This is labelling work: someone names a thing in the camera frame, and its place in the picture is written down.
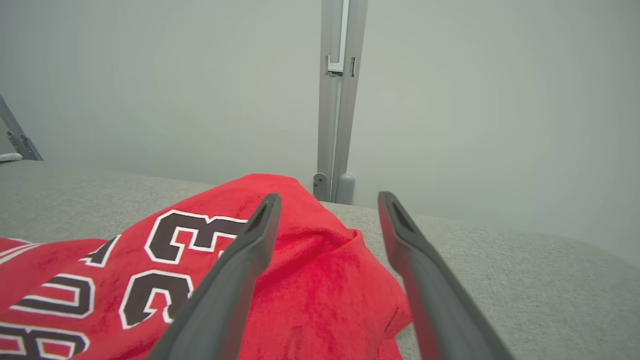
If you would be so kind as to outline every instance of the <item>jersey lettering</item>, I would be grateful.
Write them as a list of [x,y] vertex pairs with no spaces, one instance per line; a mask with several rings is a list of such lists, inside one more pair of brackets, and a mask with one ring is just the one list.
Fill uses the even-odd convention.
[[145,250],[157,263],[180,263],[184,244],[177,243],[180,231],[191,233],[189,249],[214,252],[218,236],[235,239],[247,220],[212,217],[169,210],[157,218],[145,244]]
[[[61,360],[78,355],[89,347],[82,332],[15,325],[0,322],[0,359]],[[55,345],[47,349],[47,344]]]
[[153,315],[158,309],[152,309],[151,304],[157,294],[163,295],[166,301],[164,322],[172,323],[192,292],[193,283],[189,275],[148,270],[132,276],[120,304],[122,328],[130,329]]
[[74,299],[63,300],[42,295],[27,295],[11,309],[67,318],[85,318],[93,312],[95,285],[88,277],[58,274],[45,282],[42,287],[71,291]]
[[79,261],[84,261],[87,266],[95,266],[97,268],[104,268],[107,265],[107,260],[109,259],[109,255],[111,255],[111,250],[116,245],[120,239],[120,235],[115,238],[107,241],[103,246],[101,246],[98,250],[89,253],[84,258]]

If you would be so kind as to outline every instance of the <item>white object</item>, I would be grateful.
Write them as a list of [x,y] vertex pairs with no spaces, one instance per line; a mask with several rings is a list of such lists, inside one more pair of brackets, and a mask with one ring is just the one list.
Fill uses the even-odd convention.
[[17,152],[10,152],[9,154],[0,155],[0,163],[3,161],[18,161],[22,160],[22,155]]

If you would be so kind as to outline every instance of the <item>red fabric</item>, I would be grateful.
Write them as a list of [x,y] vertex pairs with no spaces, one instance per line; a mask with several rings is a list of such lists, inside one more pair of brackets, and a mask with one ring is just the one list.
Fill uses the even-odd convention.
[[[65,357],[73,355],[75,346],[75,360],[143,359],[186,301],[189,280],[197,286],[234,237],[218,231],[215,244],[207,248],[193,228],[164,228],[167,214],[197,221],[206,216],[207,224],[222,219],[234,227],[272,192],[282,198],[282,216],[273,259],[255,286],[239,358],[400,359],[394,336],[411,320],[397,281],[365,247],[359,230],[345,228],[295,179],[268,175],[246,176],[195,195],[106,244],[72,240],[39,245],[4,262],[0,258],[0,288],[5,289],[0,338],[11,333],[22,336],[25,347],[44,344],[33,350],[0,341],[0,354],[42,351]],[[204,227],[197,231],[205,234]],[[173,235],[174,244],[156,241],[155,236],[163,238],[158,234]],[[0,241],[0,249],[18,246],[8,241]],[[150,241],[167,251],[183,244],[182,254],[175,261],[154,261],[152,255],[160,252],[150,250]],[[167,276],[168,293],[145,292],[147,282],[162,290],[164,283],[152,281]],[[75,298],[74,284],[80,284]],[[84,297],[90,288],[91,297]],[[50,307],[47,299],[66,301],[71,315],[59,311],[59,305]],[[57,332],[66,335],[51,335]]]

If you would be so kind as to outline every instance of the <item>stitching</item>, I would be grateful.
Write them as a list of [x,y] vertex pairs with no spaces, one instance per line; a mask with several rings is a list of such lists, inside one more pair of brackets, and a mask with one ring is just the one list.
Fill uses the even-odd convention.
[[389,329],[389,327],[391,326],[391,323],[394,321],[394,319],[396,318],[396,315],[398,315],[398,311],[400,311],[400,307],[398,307],[398,305],[396,305],[396,311],[394,311],[394,315],[391,316],[391,320],[389,320],[389,323],[387,324],[387,327],[385,327],[385,334],[387,333],[387,330]]

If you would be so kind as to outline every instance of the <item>white wall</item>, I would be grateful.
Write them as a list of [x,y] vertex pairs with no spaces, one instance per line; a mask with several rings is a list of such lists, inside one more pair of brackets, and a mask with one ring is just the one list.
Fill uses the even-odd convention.
[[211,184],[316,173],[321,3],[0,3],[0,94],[46,161]]
[[369,0],[354,203],[580,238],[640,265],[640,2]]

